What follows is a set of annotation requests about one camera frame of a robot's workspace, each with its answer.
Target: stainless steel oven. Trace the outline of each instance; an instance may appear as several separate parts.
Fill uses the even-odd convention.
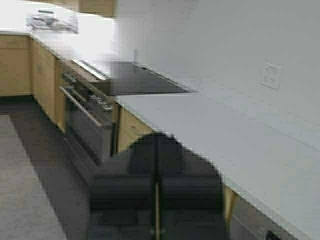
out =
[[[65,140],[69,158],[90,182],[92,172],[112,154],[112,107],[77,78],[62,74],[67,86],[60,90],[66,99]]]

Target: backsplash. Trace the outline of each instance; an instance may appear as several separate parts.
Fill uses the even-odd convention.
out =
[[[115,41],[151,70],[320,149],[319,7],[119,0]],[[283,66],[278,90],[260,84],[265,62]]]

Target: electrical outlet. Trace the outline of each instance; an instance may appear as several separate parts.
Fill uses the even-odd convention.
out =
[[[277,66],[266,62],[262,70],[261,84],[272,89],[279,89],[279,79],[282,71],[282,66]]]

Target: oven door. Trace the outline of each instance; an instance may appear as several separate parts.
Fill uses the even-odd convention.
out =
[[[61,86],[66,97],[66,141],[76,165],[92,172],[111,156],[113,124],[72,87]]]

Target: cooktop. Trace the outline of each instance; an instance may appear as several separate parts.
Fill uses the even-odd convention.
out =
[[[132,62],[117,59],[72,62],[89,72],[92,77],[85,79],[107,96],[189,92],[175,82]]]

